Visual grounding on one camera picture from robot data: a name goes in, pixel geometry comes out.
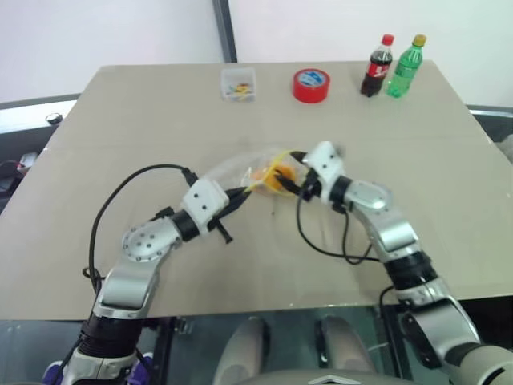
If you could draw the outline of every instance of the robotic arm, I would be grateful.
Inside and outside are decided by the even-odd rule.
[[[293,155],[310,168],[305,183],[299,187],[281,175],[276,175],[277,180],[300,199],[318,195],[335,210],[348,209],[365,226],[398,300],[408,309],[402,325],[422,364],[443,367],[455,385],[513,383],[513,353],[480,342],[472,321],[433,269],[411,225],[394,207],[390,191],[347,178],[330,142]],[[185,195],[180,211],[124,234],[122,257],[107,275],[91,316],[83,324],[63,385],[123,383],[135,361],[135,346],[156,291],[160,266],[183,242],[215,227],[223,232],[219,219],[241,205],[247,195],[244,188],[225,192],[215,181],[198,180]],[[364,383],[371,383],[364,377]]]
[[[330,142],[320,143],[301,160],[311,168],[301,189],[309,188],[334,208],[344,206],[364,225],[397,299],[407,308],[402,326],[421,363],[443,367],[456,385],[513,383],[513,353],[480,342],[474,324],[433,269],[410,223],[394,207],[391,193],[377,184],[347,178]]]
[[[183,242],[219,225],[247,195],[242,188],[230,197],[215,182],[198,180],[188,190],[181,210],[133,227],[123,236],[122,257],[107,275],[81,342],[73,350],[63,385],[123,383],[135,361],[135,346],[159,280],[159,268]]]

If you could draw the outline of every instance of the red tape roll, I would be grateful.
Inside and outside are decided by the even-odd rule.
[[[328,96],[329,75],[315,68],[296,72],[293,81],[294,97],[303,103],[319,103]]]

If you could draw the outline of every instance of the green soda bottle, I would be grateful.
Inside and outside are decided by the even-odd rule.
[[[394,98],[400,98],[410,89],[417,69],[422,64],[422,47],[426,43],[426,36],[418,34],[414,37],[411,47],[406,50],[395,67],[394,77],[390,80],[386,93]]]

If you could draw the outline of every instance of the clear plastic box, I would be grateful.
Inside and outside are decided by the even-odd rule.
[[[252,102],[257,96],[253,67],[225,68],[221,71],[221,94],[229,102]]]

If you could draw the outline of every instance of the black cable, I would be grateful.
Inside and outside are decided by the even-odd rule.
[[[345,256],[345,260],[350,265],[354,265],[354,266],[360,265],[363,261],[365,261],[365,259],[358,259],[357,261],[352,261],[351,257],[349,257],[347,255],[346,243],[347,243],[347,234],[349,232],[349,214],[348,213],[344,213],[343,215],[345,217],[345,227],[344,227],[344,233],[342,234],[342,254]],[[369,244],[369,246],[367,246],[366,251],[363,253],[363,257],[364,258],[368,257],[371,249],[372,249],[372,245]]]
[[[73,352],[75,351],[75,349],[79,346],[80,342],[81,342],[81,339],[80,338],[77,339],[77,341],[75,342],[73,347],[70,349],[70,351],[67,352],[66,357],[64,357],[64,360],[61,362],[61,364],[59,366],[59,370],[57,371],[54,379],[51,382],[51,385],[56,385],[57,381],[59,380],[59,377],[61,375],[64,375],[63,369],[67,365],[67,363],[70,362],[71,356],[73,355]]]
[[[103,203],[101,209],[98,211],[98,214],[96,214],[95,221],[93,222],[93,226],[91,228],[91,238],[89,240],[89,258],[88,258],[88,266],[87,266],[87,272],[89,275],[89,278],[91,279],[91,284],[93,286],[93,290],[96,294],[99,293],[100,289],[102,288],[102,280],[100,273],[95,268],[95,243],[96,243],[96,233],[98,232],[98,225],[99,221],[102,218],[103,213],[105,213],[105,210],[107,209],[108,205],[112,202],[112,200],[115,198],[116,195],[121,191],[123,187],[125,187],[128,182],[130,182],[132,179],[137,177],[138,175],[154,170],[156,168],[174,168],[176,170],[180,170],[183,174],[189,173],[190,171],[188,168],[179,166],[177,164],[153,164],[152,166],[147,166],[144,168],[141,168],[137,170],[136,172],[133,172],[127,179],[125,179],[121,184],[112,192],[112,194],[107,198],[105,203]]]
[[[379,294],[379,312],[382,316],[382,321],[383,321],[383,326],[385,327],[385,335],[386,335],[386,341],[388,342],[388,345],[389,345],[389,348],[390,348],[390,353],[391,353],[391,356],[394,357],[394,354],[392,353],[393,352],[393,347],[392,347],[392,335],[390,333],[390,323],[386,317],[386,313],[385,313],[385,305],[383,304],[383,299],[385,298],[385,295],[394,289],[394,286],[388,286],[386,287],[385,289],[383,289],[383,291]],[[401,373],[401,371],[399,370],[399,366],[398,366],[398,362],[396,359],[392,359],[392,364],[394,366],[394,372],[396,374],[399,374]]]
[[[358,260],[362,260],[362,261],[376,261],[376,262],[380,262],[379,259],[377,259],[377,258],[371,258],[371,257],[367,257],[367,256],[357,257],[357,256],[354,256],[354,255],[345,255],[345,254],[331,253],[330,251],[319,249],[317,246],[315,246],[310,241],[310,239],[308,239],[306,237],[305,233],[303,232],[303,227],[301,226],[301,202],[304,199],[305,191],[306,191],[306,184],[303,184],[301,186],[300,190],[299,190],[299,193],[297,194],[296,225],[297,225],[297,231],[299,231],[299,234],[301,235],[301,237],[303,238],[303,240],[306,242],[306,244],[308,246],[310,246],[312,249],[314,249],[318,253],[321,253],[321,254],[324,254],[324,255],[329,255],[330,257],[344,258],[346,260],[348,260],[348,258],[352,258],[352,259],[358,259]]]
[[[89,274],[88,267],[84,267],[82,269],[82,275],[87,279],[91,279],[91,275]],[[105,279],[105,277],[102,277],[102,275],[99,273],[99,271],[97,269],[95,269],[95,276],[96,276],[96,279],[101,279],[102,281]]]

